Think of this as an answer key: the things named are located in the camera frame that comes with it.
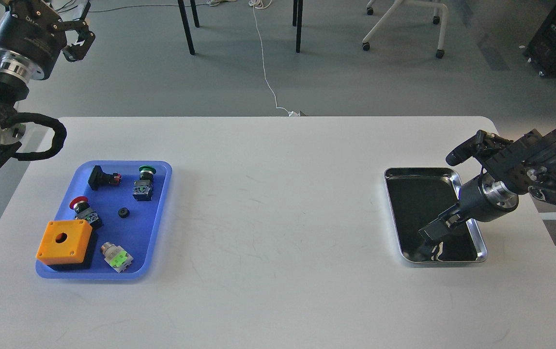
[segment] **metal tray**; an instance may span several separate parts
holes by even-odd
[[[439,265],[487,258],[487,248],[473,219],[457,227],[457,234],[444,242],[439,260],[420,260],[415,253],[424,241],[418,230],[456,203],[461,188],[456,172],[449,168],[388,168],[385,182],[399,249],[406,260]]]

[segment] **table surface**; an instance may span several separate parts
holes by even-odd
[[[0,221],[0,348],[556,348],[556,249],[527,197],[480,223],[484,263],[413,268],[398,252],[384,171],[446,166],[488,119],[61,121],[65,148],[30,164]],[[172,165],[151,268],[39,278],[45,225],[93,159]]]

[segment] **black cable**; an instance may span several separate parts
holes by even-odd
[[[71,7],[71,8],[69,8],[69,9],[66,9],[65,11],[60,11],[59,14],[69,12],[69,11],[75,9],[76,7],[78,7],[78,5],[76,5],[76,6],[74,6],[74,7]]]
[[[74,2],[74,0],[69,0],[66,4],[64,4],[63,6],[59,7],[58,9],[55,9],[54,11],[58,12],[61,9],[64,9],[65,7],[67,7],[69,4],[71,4],[72,2]]]
[[[52,146],[45,152],[15,153],[12,155],[13,158],[19,161],[49,159],[63,149],[65,138],[67,138],[67,129],[57,119],[40,113],[19,112],[6,118],[4,121],[1,121],[0,125],[3,128],[8,128],[11,125],[19,124],[20,122],[32,122],[37,125],[49,127],[54,130],[54,137],[52,137]]]

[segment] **white chair base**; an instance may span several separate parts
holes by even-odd
[[[375,0],[369,0],[369,4],[367,4],[367,14],[373,14],[372,5]],[[433,23],[438,24],[441,23],[439,29],[439,41],[437,42],[437,52],[435,56],[437,58],[442,58],[444,56],[444,39],[446,38],[446,27],[448,26],[448,7],[446,5],[441,4],[440,0],[433,0],[433,1],[424,1],[424,0],[395,0],[394,4],[384,13],[382,18],[375,24],[373,29],[369,31],[369,33],[362,39],[362,49],[368,51],[371,48],[371,44],[369,40],[371,37],[378,31],[378,29],[382,26],[382,24],[388,20],[389,16],[398,9],[400,5],[411,5],[411,6],[421,6],[421,7],[433,7]]]

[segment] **orange box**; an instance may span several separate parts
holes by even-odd
[[[92,231],[84,219],[48,222],[37,260],[45,265],[82,263]]]

